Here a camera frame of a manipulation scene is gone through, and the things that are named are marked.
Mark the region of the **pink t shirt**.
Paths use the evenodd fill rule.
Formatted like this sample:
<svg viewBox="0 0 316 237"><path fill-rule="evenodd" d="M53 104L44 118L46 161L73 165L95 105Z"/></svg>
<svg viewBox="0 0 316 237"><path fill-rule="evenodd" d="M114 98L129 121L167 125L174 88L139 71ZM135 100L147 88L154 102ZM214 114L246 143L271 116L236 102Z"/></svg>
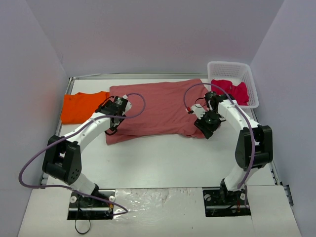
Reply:
<svg viewBox="0 0 316 237"><path fill-rule="evenodd" d="M186 107L207 92L201 79L111 86L110 95L128 95L132 108L116 134L106 136L107 145L165 134L203 139L204 135L194 125L196 116L188 114Z"/></svg>

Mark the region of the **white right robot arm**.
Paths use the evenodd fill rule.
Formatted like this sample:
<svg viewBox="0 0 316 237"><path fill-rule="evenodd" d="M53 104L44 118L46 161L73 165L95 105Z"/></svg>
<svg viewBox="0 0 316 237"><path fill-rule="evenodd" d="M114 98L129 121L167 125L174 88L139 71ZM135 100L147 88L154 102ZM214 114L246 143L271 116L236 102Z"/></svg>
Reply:
<svg viewBox="0 0 316 237"><path fill-rule="evenodd" d="M194 123L206 139L210 138L222 122L228 122L238 133L235 149L236 164L220 183L219 198L232 203L237 193L246 188L247 181L259 169L273 160L273 133L268 125L261 125L247 115L231 95L218 95L214 91L204 96L206 108L200 104L190 107Z"/></svg>

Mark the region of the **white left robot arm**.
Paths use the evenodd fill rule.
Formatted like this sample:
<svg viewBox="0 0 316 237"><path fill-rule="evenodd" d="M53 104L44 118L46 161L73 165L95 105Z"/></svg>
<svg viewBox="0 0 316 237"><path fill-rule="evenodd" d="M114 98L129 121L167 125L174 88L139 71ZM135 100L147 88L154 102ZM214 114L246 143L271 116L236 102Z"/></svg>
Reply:
<svg viewBox="0 0 316 237"><path fill-rule="evenodd" d="M114 135L124 121L131 103L123 97L115 96L101 103L92 116L73 132L63 137L52 136L48 145L61 141L45 152L42 170L44 173L67 184L72 190L82 194L81 200L87 206L95 206L99 198L108 199L99 192L99 187L82 173L81 153L100 134Z"/></svg>

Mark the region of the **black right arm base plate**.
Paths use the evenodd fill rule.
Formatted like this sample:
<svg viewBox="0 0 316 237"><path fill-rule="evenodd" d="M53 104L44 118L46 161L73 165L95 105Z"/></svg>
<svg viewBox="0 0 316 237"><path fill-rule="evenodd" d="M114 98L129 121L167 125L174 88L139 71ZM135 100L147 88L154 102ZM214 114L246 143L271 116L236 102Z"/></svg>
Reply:
<svg viewBox="0 0 316 237"><path fill-rule="evenodd" d="M202 189L206 217L251 216L245 190L232 192L224 200L219 187Z"/></svg>

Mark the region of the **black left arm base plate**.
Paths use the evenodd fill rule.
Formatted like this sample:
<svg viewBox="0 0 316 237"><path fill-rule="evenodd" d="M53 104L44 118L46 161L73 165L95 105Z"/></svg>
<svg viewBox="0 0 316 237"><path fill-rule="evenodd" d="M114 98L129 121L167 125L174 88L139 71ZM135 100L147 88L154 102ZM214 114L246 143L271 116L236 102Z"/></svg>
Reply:
<svg viewBox="0 0 316 237"><path fill-rule="evenodd" d="M67 220L112 220L113 205L71 193Z"/></svg>

